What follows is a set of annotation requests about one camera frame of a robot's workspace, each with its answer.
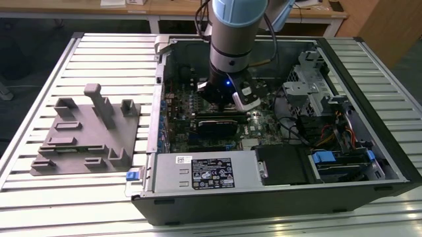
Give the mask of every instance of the cardboard box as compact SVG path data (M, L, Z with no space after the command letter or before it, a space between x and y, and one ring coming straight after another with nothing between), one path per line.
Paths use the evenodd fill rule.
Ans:
M127 4L144 5L147 0L126 0Z

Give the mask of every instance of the red cable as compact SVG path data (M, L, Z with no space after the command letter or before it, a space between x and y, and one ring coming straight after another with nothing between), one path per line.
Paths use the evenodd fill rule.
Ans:
M329 127L331 127L331 125L326 125L326 126L323 126L323 128L322 128L322 130L321 130L321 139L323 138L323 132L325 132L325 130L326 130Z

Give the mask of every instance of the yellow wire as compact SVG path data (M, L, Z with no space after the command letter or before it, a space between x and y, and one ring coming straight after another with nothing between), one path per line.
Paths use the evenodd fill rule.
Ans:
M326 143L327 141L330 141L334 138L334 134L331 134L322 142L319 142L315 147L321 146L323 143Z

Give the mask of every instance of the barcode sticker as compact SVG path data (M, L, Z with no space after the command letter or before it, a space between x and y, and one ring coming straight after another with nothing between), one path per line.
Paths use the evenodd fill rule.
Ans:
M191 161L192 161L192 157L176 156L176 164L190 164Z

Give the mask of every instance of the desk leg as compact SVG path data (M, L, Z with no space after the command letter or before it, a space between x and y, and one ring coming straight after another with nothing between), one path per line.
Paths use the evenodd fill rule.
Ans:
M325 30L323 37L335 37L338 29L341 28L342 22L343 22L342 18L331 20L331 23L327 29Z
M159 16L148 16L151 34L159 34Z

